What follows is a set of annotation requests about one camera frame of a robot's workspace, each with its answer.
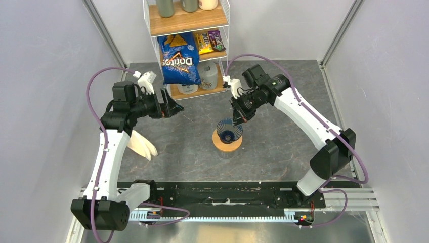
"plastic container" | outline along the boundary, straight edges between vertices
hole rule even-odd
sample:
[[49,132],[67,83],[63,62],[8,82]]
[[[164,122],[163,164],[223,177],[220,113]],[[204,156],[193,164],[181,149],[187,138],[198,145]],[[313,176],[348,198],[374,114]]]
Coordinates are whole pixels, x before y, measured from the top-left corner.
[[174,14],[173,0],[156,0],[159,15],[163,18],[169,18]]
[[189,95],[198,90],[198,85],[180,85],[176,84],[180,93]]
[[212,90],[218,85],[218,67],[213,61],[200,62],[198,64],[200,74],[200,87],[205,90]]
[[198,5],[203,10],[213,10],[218,6],[218,0],[199,0]]
[[197,11],[198,9],[198,0],[180,0],[182,4],[182,9],[188,13]]

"gray countertop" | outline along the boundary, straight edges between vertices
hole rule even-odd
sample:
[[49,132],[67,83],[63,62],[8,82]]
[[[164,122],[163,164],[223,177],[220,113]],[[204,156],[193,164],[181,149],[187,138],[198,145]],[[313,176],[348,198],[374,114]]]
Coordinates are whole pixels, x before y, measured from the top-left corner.
[[[236,61],[230,76],[241,74],[260,64],[271,77],[280,73],[265,61]],[[336,123],[326,86],[315,60],[278,61],[295,81],[303,97],[322,115]],[[154,71],[156,91],[162,86],[157,63],[132,64],[130,69]],[[317,150],[310,139],[285,114],[267,104],[243,125],[243,143],[233,158],[222,159],[211,136],[217,123],[232,117],[230,92],[178,101],[185,111],[169,119],[139,119],[135,130],[151,141],[159,155],[147,161],[126,149],[119,181],[153,179],[155,181],[272,181],[299,180],[310,168]],[[339,174],[351,176],[347,166]]]

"chip bag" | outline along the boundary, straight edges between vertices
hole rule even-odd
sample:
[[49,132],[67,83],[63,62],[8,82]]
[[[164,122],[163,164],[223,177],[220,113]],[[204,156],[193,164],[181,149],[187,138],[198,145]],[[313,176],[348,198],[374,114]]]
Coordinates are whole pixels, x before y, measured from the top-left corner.
[[164,84],[199,85],[199,54],[192,33],[158,37]]

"black bracket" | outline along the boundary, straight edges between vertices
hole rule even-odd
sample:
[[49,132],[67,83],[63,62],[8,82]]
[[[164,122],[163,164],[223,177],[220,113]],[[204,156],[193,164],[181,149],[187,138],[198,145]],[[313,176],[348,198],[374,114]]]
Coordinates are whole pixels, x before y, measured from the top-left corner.
[[[91,200],[86,198],[74,199],[71,202],[71,212],[85,229],[91,228],[90,212]],[[96,200],[94,207],[94,218],[97,230],[122,231],[128,225],[130,209],[122,202]]]

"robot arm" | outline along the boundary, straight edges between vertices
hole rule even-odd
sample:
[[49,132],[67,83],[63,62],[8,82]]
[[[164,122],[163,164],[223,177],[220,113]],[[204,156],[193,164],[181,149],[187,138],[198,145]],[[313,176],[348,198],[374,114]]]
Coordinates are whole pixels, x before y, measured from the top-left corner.
[[280,74],[270,78],[259,65],[256,65],[244,72],[243,77],[250,89],[241,93],[239,93],[239,88],[233,90],[233,86],[241,86],[235,84],[237,79],[231,80],[229,76],[224,77],[224,87],[232,88],[233,97],[230,102],[233,107],[235,125],[248,122],[255,116],[256,110],[260,106],[270,103],[290,117],[319,150],[310,160],[311,169],[300,179],[296,187],[301,195],[301,200],[305,200],[334,173],[349,163],[353,156],[341,141],[329,132],[303,105],[327,123],[329,129],[340,134],[353,148],[356,142],[356,134],[351,129],[342,131],[340,127],[329,122],[295,89],[301,100],[298,102],[290,82],[285,76]]
[[[133,82],[118,82],[113,85],[113,100],[101,117],[109,139],[108,147],[104,149],[104,133],[101,133],[90,182],[83,193],[83,198],[75,199],[71,204],[72,213],[85,229],[91,229],[90,204],[94,191],[97,191],[94,214],[98,230],[124,230],[130,209],[135,209],[154,194],[153,190],[156,188],[153,182],[136,181],[130,189],[118,195],[117,181],[122,156],[137,119],[145,116],[167,118],[184,110],[165,89],[161,90],[164,103],[158,102],[152,86],[155,77],[153,72],[147,72],[138,80],[138,86]],[[106,155],[103,167],[100,178],[97,178],[104,151]]]

